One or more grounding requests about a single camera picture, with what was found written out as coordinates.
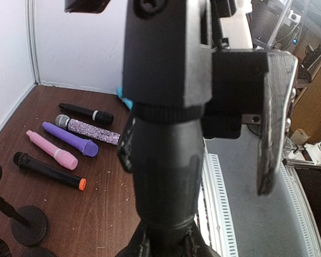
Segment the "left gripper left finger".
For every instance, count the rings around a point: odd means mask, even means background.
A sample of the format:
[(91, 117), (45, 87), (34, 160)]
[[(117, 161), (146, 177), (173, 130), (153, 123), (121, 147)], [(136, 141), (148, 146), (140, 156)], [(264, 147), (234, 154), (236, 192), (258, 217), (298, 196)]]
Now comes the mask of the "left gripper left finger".
[(116, 257), (150, 257), (151, 246), (147, 226), (140, 222), (132, 235), (129, 243)]

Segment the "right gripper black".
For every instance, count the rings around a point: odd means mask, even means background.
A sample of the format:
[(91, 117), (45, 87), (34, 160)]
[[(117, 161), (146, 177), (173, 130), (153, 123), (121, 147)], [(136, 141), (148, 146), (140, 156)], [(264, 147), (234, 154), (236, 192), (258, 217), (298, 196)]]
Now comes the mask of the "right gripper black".
[(277, 181), (291, 125), (298, 60), (287, 51), (256, 51), (249, 28), (251, 1), (209, 1), (212, 98), (201, 118), (206, 139), (237, 139), (243, 124), (261, 128), (257, 194)]

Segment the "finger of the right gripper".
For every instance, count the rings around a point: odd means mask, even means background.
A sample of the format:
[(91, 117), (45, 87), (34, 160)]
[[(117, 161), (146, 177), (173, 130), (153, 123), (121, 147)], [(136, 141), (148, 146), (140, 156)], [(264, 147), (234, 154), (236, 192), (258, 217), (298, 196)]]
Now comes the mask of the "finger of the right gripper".
[(67, 13), (99, 14), (109, 4), (110, 0), (65, 0), (64, 11)]

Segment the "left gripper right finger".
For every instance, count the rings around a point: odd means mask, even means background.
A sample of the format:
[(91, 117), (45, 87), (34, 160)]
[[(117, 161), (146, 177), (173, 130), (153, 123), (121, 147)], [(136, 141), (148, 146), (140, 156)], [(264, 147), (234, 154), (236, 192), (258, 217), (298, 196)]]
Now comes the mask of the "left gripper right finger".
[(184, 238), (184, 256), (220, 257), (208, 246), (198, 227), (189, 227)]

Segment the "black stand of orange-ring microphone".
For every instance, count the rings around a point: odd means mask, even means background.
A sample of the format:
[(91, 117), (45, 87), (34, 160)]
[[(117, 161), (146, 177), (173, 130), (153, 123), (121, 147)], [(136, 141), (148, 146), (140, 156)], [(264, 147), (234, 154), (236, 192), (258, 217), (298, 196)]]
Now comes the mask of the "black stand of orange-ring microphone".
[(179, 242), (197, 211), (201, 118), (212, 97), (208, 1), (129, 1), (123, 94), (135, 118), (129, 161), (152, 241)]

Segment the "blue microphone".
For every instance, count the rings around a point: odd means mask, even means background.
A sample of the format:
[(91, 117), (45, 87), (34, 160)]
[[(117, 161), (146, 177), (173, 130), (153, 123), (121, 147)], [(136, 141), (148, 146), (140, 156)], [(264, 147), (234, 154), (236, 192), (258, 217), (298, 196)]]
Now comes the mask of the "blue microphone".
[(116, 89), (118, 98), (126, 105), (129, 110), (133, 108), (133, 101), (123, 96), (123, 88), (120, 86)]

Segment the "purple microphone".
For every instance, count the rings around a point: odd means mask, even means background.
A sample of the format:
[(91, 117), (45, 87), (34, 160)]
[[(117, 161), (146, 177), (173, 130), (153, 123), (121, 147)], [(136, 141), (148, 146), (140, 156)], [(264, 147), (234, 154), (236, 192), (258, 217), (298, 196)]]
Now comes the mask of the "purple microphone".
[(52, 123), (43, 122), (42, 127), (51, 135), (76, 148), (84, 156), (95, 157), (98, 154), (98, 145), (89, 139), (80, 138)]

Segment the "black microphone with white band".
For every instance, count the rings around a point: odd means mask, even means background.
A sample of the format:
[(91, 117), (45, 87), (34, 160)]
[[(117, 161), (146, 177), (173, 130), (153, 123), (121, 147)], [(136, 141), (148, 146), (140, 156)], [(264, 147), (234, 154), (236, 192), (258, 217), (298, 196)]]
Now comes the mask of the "black microphone with white band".
[(102, 125), (112, 125), (114, 121), (114, 115), (105, 111), (91, 110), (69, 103), (60, 103), (58, 107), (71, 114), (91, 118)]

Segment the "rhinestone silver microphone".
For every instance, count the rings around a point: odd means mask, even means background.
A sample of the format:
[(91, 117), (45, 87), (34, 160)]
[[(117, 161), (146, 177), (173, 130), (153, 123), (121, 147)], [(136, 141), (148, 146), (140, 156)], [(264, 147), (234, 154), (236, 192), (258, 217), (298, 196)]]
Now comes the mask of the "rhinestone silver microphone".
[(67, 115), (58, 115), (55, 119), (55, 124), (65, 130), (87, 136), (91, 139), (115, 146), (119, 143), (120, 134), (72, 119)]

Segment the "pink microphone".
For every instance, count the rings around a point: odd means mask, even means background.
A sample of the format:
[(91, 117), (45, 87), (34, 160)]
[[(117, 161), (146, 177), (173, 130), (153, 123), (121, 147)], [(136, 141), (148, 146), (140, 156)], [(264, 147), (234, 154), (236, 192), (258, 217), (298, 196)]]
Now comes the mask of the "pink microphone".
[(40, 149), (46, 152), (48, 155), (53, 157), (57, 163), (59, 163), (64, 168), (69, 170), (74, 170), (78, 165), (78, 159), (71, 153), (58, 148), (50, 141), (40, 136), (38, 133), (28, 130), (26, 135), (29, 137), (30, 141), (37, 145)]

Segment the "black stand of purple microphone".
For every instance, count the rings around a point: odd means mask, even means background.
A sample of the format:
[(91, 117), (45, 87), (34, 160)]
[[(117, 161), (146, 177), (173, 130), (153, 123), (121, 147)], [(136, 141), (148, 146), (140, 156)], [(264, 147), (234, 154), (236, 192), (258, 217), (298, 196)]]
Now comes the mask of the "black stand of purple microphone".
[(49, 223), (45, 213), (35, 206), (23, 206), (16, 210), (0, 196), (0, 212), (11, 219), (10, 228), (15, 240), (27, 247), (39, 245), (48, 234)]

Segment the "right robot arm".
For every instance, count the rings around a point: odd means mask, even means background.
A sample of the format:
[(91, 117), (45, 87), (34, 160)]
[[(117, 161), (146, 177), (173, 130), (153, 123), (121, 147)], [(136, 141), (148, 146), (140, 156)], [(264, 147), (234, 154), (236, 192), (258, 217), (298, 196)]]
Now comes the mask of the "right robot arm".
[(259, 123), (257, 193), (274, 188), (292, 102), (297, 59), (253, 49), (250, 1), (128, 1), (123, 95), (133, 101), (120, 143), (125, 168), (143, 127), (199, 123), (204, 137), (237, 138)]

